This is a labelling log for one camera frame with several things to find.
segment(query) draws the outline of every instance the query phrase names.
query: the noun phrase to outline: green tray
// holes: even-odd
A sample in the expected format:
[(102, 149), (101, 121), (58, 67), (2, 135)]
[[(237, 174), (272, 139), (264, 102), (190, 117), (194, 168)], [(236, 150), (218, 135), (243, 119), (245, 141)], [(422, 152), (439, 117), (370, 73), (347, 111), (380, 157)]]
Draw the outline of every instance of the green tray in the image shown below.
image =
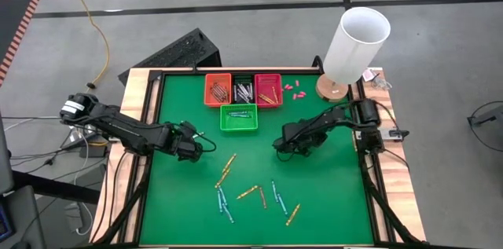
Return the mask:
[[(248, 112), (249, 117), (234, 117), (231, 112)], [(223, 104), (220, 107), (220, 130), (249, 131), (259, 128), (256, 104)]]

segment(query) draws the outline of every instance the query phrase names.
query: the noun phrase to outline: green mat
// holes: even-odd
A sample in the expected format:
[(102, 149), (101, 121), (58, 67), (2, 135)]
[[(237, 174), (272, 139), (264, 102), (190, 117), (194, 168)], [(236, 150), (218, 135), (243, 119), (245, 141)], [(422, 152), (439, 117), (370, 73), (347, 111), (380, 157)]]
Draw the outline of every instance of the green mat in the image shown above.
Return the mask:
[[(295, 87), (295, 80), (300, 82)], [(369, 216), (358, 157), (351, 130), (338, 127), (308, 158), (294, 156), (280, 162), (272, 148), (285, 123), (307, 119), (330, 106), (315, 91), (316, 75), (284, 75), (280, 108), (259, 109), (259, 128), (251, 132), (223, 132), (219, 109), (203, 104), (203, 76), (168, 76), (160, 107), (160, 122), (187, 120), (213, 140), (216, 152), (204, 153), (197, 163), (154, 155), (142, 245), (282, 245), (371, 244)], [(307, 93), (293, 100), (293, 91)], [(232, 154), (237, 157), (222, 187), (235, 220), (218, 210), (215, 183)], [(290, 226), (275, 202), (271, 179), (291, 213), (300, 209)], [(253, 185), (264, 189), (267, 209), (259, 191), (241, 200), (237, 196)]]

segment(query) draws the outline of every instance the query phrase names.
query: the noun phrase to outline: concrete floor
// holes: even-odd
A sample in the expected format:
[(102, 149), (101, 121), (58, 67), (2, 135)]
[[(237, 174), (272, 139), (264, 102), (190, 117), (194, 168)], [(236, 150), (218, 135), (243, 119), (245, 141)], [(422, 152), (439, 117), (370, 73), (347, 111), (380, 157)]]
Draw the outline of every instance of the concrete floor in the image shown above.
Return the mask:
[[(103, 10), (342, 0), (86, 1), (91, 9)], [(500, 248), (503, 156), (476, 141), (466, 117), (485, 102), (502, 100), (503, 4), (376, 9), (392, 30), (372, 66), (384, 67), (398, 123), (411, 131), (404, 145), (428, 240)], [(81, 10), (78, 0), (41, 0), (37, 12)], [(325, 55), (342, 13), (341, 8), (281, 9), (95, 18), (112, 55), (97, 95), (120, 104), (123, 86), (116, 76), (195, 27), (220, 49), (225, 66), (310, 65), (314, 55)], [(0, 89), (2, 114), (57, 115), (66, 97), (84, 90), (104, 60), (104, 45), (86, 18), (34, 19)], [(497, 145), (501, 130), (490, 133), (491, 127), (484, 127), (481, 137)], [(10, 130), (7, 139), (16, 155), (48, 152), (67, 130), (57, 121), (29, 123)], [(82, 163), (75, 154), (61, 156), (36, 174), (53, 178)]]

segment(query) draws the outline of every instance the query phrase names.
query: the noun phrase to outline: white cylinder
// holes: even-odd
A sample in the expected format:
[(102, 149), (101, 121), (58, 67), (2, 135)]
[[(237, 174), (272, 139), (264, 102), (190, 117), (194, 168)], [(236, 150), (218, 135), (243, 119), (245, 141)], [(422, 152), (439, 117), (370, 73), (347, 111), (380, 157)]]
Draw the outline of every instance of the white cylinder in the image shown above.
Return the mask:
[(389, 21), (374, 9), (360, 7), (346, 11), (323, 61), (327, 78), (342, 84), (355, 83), (390, 31)]

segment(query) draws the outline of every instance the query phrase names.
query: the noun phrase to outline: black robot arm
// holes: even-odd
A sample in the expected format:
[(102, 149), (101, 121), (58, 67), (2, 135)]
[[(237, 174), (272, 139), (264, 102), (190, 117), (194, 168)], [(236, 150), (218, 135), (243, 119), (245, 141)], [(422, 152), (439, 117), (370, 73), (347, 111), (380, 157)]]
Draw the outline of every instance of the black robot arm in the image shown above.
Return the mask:
[[(355, 107), (359, 122), (346, 116), (349, 108)], [(301, 119), (297, 123), (286, 123), (282, 137), (273, 146), (279, 153), (309, 156), (310, 148), (319, 147), (327, 138), (327, 132), (336, 126), (346, 126), (362, 132), (362, 140), (367, 140), (375, 149), (382, 149), (382, 139), (377, 129), (380, 126), (376, 102), (371, 99), (336, 104), (312, 119)]]
[(199, 160), (203, 147), (193, 139), (196, 128), (188, 123), (147, 124), (123, 115), (115, 106), (102, 104), (96, 96), (77, 93), (68, 97), (60, 111), (61, 122), (72, 126), (95, 126), (121, 140), (128, 152), (140, 156), (160, 150), (178, 160)]

